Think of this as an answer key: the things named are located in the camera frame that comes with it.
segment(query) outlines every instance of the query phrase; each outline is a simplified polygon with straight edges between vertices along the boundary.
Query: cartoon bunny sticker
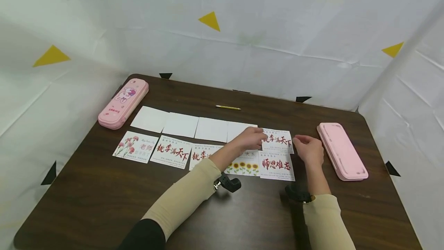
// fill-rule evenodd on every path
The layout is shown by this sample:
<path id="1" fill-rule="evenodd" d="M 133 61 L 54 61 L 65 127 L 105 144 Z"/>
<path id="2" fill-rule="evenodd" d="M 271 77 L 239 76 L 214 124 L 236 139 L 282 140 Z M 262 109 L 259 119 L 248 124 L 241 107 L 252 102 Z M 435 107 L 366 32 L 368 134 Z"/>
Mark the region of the cartoon bunny sticker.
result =
<path id="1" fill-rule="evenodd" d="M 136 90 L 133 88 L 124 88 L 123 92 L 120 93 L 114 100 L 120 100 L 121 103 L 125 103 L 127 99 L 131 96 L 136 95 Z"/>

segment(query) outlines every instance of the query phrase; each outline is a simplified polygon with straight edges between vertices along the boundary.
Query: yellow triangle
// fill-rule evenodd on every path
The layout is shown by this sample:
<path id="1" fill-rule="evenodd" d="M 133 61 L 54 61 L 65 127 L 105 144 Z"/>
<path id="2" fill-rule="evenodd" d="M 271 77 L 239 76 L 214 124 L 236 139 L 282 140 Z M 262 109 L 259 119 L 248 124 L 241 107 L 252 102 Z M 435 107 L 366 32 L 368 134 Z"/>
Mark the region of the yellow triangle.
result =
<path id="1" fill-rule="evenodd" d="M 211 12 L 209 14 L 206 14 L 205 16 L 202 16 L 199 21 L 203 24 L 208 25 L 209 27 L 221 31 L 219 29 L 219 24 L 217 24 L 216 14 L 214 12 Z"/>
<path id="2" fill-rule="evenodd" d="M 391 56 L 392 58 L 396 57 L 400 49 L 402 48 L 402 45 L 404 45 L 404 42 L 398 43 L 394 46 L 389 46 L 388 48 L 384 48 L 382 51 L 387 54 L 388 56 Z"/>
<path id="3" fill-rule="evenodd" d="M 56 48 L 55 45 L 52 45 L 42 57 L 35 61 L 33 67 L 60 63 L 68 60 L 71 60 L 71 58 L 67 57 L 67 55 L 61 52 L 60 49 Z"/>

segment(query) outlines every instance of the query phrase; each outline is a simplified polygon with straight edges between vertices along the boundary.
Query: black sleeve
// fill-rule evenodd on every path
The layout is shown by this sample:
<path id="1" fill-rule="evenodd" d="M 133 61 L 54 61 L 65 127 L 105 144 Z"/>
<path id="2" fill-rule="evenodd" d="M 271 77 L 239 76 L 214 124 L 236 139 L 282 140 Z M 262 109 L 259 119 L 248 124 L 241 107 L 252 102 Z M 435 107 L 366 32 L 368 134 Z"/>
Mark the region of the black sleeve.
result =
<path id="1" fill-rule="evenodd" d="M 140 220 L 129 231 L 117 250 L 164 250 L 165 234 L 154 220 Z"/>

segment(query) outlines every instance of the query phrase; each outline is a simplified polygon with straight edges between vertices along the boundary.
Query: hand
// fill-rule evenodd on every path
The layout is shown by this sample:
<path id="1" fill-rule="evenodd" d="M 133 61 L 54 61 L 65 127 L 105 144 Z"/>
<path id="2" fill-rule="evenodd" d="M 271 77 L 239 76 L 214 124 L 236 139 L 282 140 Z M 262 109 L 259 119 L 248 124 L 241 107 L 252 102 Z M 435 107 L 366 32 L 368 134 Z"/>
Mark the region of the hand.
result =
<path id="1" fill-rule="evenodd" d="M 246 150 L 259 150 L 262 140 L 268 139 L 264 130 L 259 127 L 247 127 L 242 133 L 234 138 L 229 144 L 239 148 L 242 154 Z"/>
<path id="2" fill-rule="evenodd" d="M 307 135 L 295 135 L 293 145 L 306 166 L 322 167 L 324 147 L 321 140 Z"/>

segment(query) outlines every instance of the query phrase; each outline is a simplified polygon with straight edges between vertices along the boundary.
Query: beige sleeve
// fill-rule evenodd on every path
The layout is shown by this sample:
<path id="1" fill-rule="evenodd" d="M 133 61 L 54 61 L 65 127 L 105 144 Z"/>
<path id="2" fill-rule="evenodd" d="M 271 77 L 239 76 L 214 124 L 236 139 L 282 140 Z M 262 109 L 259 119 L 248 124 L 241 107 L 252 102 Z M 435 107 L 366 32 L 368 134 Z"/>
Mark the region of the beige sleeve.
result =
<path id="1" fill-rule="evenodd" d="M 318 195 L 304 204 L 304 217 L 313 250 L 356 250 L 335 196 Z"/>
<path id="2" fill-rule="evenodd" d="M 164 192 L 142 219 L 156 221 L 168 240 L 174 230 L 214 194 L 213 183 L 220 176 L 221 171 L 210 159 L 202 160 Z"/>

